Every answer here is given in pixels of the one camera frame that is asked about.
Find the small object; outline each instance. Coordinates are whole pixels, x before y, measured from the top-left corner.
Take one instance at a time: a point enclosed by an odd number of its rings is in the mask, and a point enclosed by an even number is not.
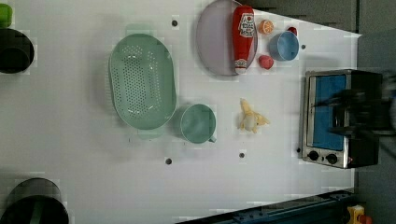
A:
[[[259,32],[263,35],[269,35],[274,31],[274,24],[271,21],[263,20],[259,25]]]
[[[288,29],[288,31],[290,31],[290,32],[292,32],[292,33],[294,33],[295,35],[297,35],[297,29],[295,28],[295,27],[290,27],[289,29]]]
[[[175,26],[175,27],[177,27],[177,26],[178,26],[178,22],[175,21],[175,20],[173,20],[173,21],[172,21],[172,25]]]
[[[237,7],[233,12],[233,60],[235,72],[245,74],[248,68],[248,55],[255,33],[254,12],[249,6]]]
[[[12,23],[12,7],[0,4],[0,28],[7,28]]]
[[[299,48],[297,36],[290,31],[276,35],[270,41],[271,57],[277,61],[291,61],[295,59]]]
[[[261,68],[269,70],[274,65],[274,59],[268,55],[262,55],[259,58],[259,64]]]
[[[262,126],[264,124],[269,124],[270,121],[265,118],[263,115],[254,112],[248,101],[245,99],[241,99],[241,107],[244,112],[244,118],[241,121],[240,129],[247,130],[249,132],[257,133],[257,126]]]
[[[373,220],[370,217],[364,215],[364,207],[361,205],[355,205],[347,208],[350,214],[350,220],[347,224],[373,224]]]

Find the green colander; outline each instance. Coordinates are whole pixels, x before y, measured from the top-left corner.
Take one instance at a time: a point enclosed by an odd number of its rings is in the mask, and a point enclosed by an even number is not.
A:
[[[163,126],[177,98],[172,57],[151,35],[123,38],[109,60],[112,98],[123,121],[139,130]]]

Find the gray floor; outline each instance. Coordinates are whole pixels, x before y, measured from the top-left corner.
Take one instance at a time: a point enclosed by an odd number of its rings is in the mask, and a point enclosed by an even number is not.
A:
[[[396,73],[396,1],[395,0],[240,0],[279,15],[321,23],[371,38],[366,61],[360,66],[377,72]],[[396,154],[396,140],[382,139]],[[356,192],[375,223],[396,223],[396,160],[379,151],[379,164],[357,169]]]

